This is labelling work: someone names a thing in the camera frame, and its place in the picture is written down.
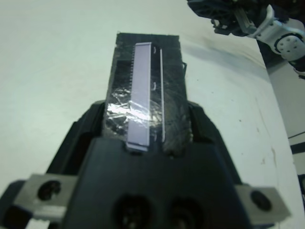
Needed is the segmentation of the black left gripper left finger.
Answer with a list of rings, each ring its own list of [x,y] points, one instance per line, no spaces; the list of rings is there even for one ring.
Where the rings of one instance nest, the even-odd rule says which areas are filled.
[[[46,173],[72,175],[79,173],[91,141],[101,135],[104,101],[94,102],[67,132]]]

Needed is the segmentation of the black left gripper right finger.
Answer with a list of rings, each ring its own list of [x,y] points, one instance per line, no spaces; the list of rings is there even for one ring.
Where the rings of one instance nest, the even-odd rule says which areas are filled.
[[[193,132],[193,141],[201,143],[213,144],[218,151],[220,157],[224,161],[228,174],[231,176],[235,184],[242,184],[242,180],[235,168],[235,165],[231,159],[230,153],[222,139],[222,136],[210,120],[210,118],[204,112],[204,109],[196,103],[188,102],[191,127]]]

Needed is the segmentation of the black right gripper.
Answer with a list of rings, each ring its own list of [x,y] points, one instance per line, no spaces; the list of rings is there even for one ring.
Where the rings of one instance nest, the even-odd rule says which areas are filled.
[[[259,0],[189,0],[187,4],[197,16],[211,20],[215,33],[235,36],[247,35],[237,21],[236,10],[243,9],[251,18],[260,7]]]

